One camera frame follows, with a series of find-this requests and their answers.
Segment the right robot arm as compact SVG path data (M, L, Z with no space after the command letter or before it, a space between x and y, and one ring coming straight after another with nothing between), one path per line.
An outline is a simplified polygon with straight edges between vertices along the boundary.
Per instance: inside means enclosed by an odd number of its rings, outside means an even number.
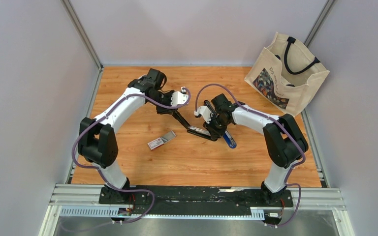
M244 103L231 103L224 94L212 101L205 100L194 115L204 119L204 128L211 138L221 138L230 124L242 125L263 135L272 161L269 174L261 184L261 199L268 206L275 205L286 190L291 169L309 149L301 129L290 114L270 115Z

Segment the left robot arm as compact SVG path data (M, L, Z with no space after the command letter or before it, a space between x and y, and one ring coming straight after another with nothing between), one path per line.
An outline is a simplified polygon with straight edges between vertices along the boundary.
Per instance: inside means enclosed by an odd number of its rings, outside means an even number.
M116 135L125 121L147 102L170 107L172 93L161 91L167 76L156 69L149 69L146 75L132 80L123 94L103 113L95 118L83 118L79 137L74 143L79 155L90 163L119 204L125 204L131 197L129 179L122 172L116 159L119 153Z

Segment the black stapler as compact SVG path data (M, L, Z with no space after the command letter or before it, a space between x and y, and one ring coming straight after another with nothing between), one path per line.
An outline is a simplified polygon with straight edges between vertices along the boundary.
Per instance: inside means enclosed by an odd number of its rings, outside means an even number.
M157 107L157 114L159 115L171 115L174 119L176 119L186 130L188 133L193 134L195 136L210 140L210 141L217 141L217 138L213 138L209 131L195 127L190 125L189 122L179 113L177 109L165 109Z

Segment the blue stapler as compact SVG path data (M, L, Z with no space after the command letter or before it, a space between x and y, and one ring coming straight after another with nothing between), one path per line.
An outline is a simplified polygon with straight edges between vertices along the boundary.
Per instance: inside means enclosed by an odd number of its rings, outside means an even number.
M214 115L217 115L217 112L215 110L215 108L213 107L213 105L211 104L210 101L208 100L204 100L204 105L211 110L211 115L214 116ZM227 129L225 128L224 130L224 133L222 133L222 135L220 136L220 138L224 138L224 140L226 141L227 145L230 147L230 148L236 148L237 147L237 143L236 141L234 140L234 138L232 137L232 135L229 133L229 131L227 131Z

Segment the red white staple box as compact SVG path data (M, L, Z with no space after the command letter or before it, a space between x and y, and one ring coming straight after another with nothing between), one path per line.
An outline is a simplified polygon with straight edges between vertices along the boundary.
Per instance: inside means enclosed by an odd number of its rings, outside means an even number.
M165 135L148 142L147 145L150 148L150 150L154 150L154 149L170 142L174 138L176 138L176 133L173 130L171 130L168 133L166 133Z

